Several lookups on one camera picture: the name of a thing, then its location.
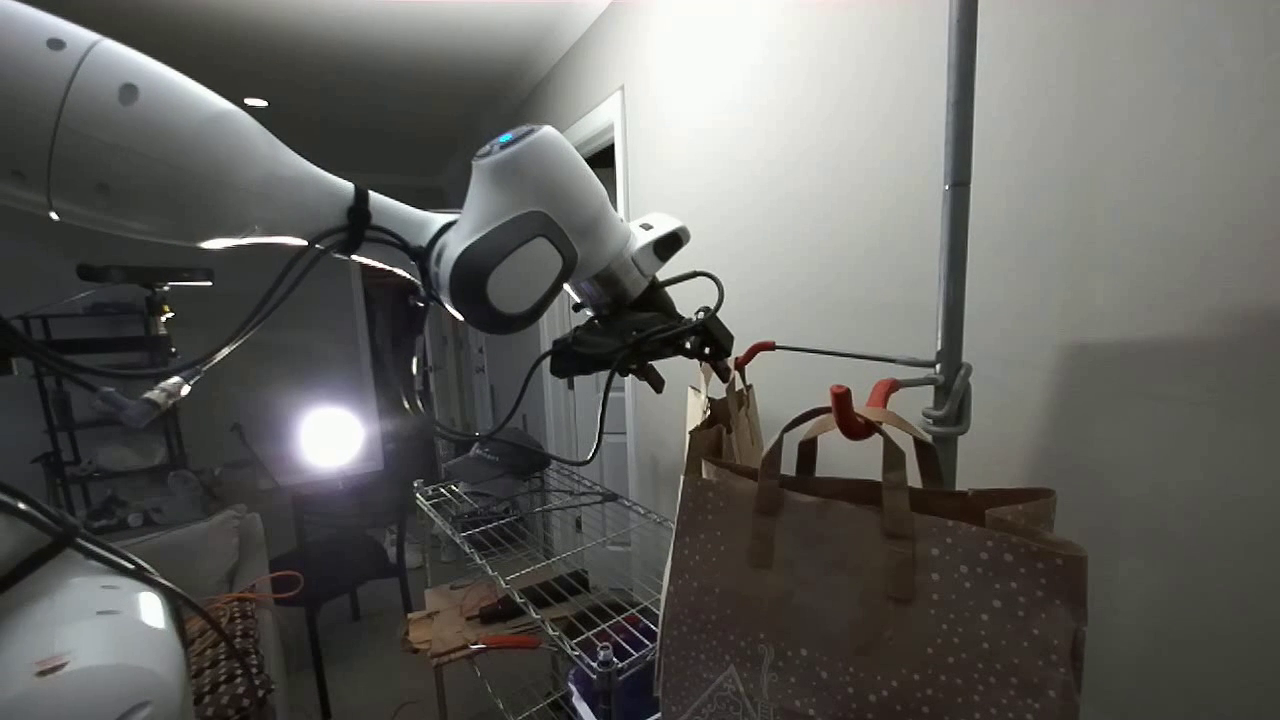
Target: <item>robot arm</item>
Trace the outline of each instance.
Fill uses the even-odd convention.
[[[203,83],[11,0],[0,3],[0,97],[7,205],[203,247],[312,241],[348,227],[361,205],[417,257],[429,294],[482,333],[537,323],[559,290],[596,321],[625,315],[655,297],[655,269],[689,241],[668,216],[625,226],[551,130],[483,145],[460,216],[366,196]]]

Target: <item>wall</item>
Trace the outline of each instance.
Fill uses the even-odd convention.
[[[86,227],[49,226],[44,216],[22,216],[0,208],[0,308],[6,315],[77,308],[105,301],[105,294],[77,280],[81,259],[107,266],[198,266],[218,274],[213,294],[177,294],[171,336],[184,352],[203,352],[242,323],[254,301],[267,290],[285,253],[182,253],[161,244],[119,244]],[[248,461],[248,450],[232,433],[243,424],[255,453],[275,474],[290,474],[290,413],[300,396],[324,389],[368,391],[368,344],[366,315],[354,283],[354,269],[319,266],[310,283],[243,344],[232,359],[208,373],[184,403],[184,440],[198,468]],[[6,480],[36,483],[33,463],[44,453],[44,422],[36,385],[22,363],[0,382],[0,468]]]
[[[946,23],[924,0],[620,0],[518,120],[569,130],[625,88],[633,208],[697,226],[742,342],[932,352]],[[1264,0],[984,3],[961,474],[1060,490],[1091,551],[1084,715],[1280,712],[1277,31]],[[870,373],[770,355],[770,427],[830,382]],[[681,389],[635,391],[654,503],[681,424]]]

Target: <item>ceiling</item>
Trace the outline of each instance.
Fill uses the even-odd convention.
[[[607,0],[29,0],[255,114],[310,159],[447,205],[464,156]]]

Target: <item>metal pipe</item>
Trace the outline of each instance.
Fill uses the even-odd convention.
[[[968,283],[968,188],[974,188],[974,88],[977,88],[979,0],[951,0],[949,30],[949,163],[946,163],[946,323],[937,342],[942,389],[932,408],[949,408],[965,369],[965,283]],[[961,443],[942,438],[946,483],[955,483]]]

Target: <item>brown paper bag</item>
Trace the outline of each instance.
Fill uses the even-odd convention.
[[[783,438],[727,463],[715,424],[689,438],[663,715],[1078,715],[1084,558],[1047,536],[1047,490],[909,490],[887,427],[883,480],[805,480]]]

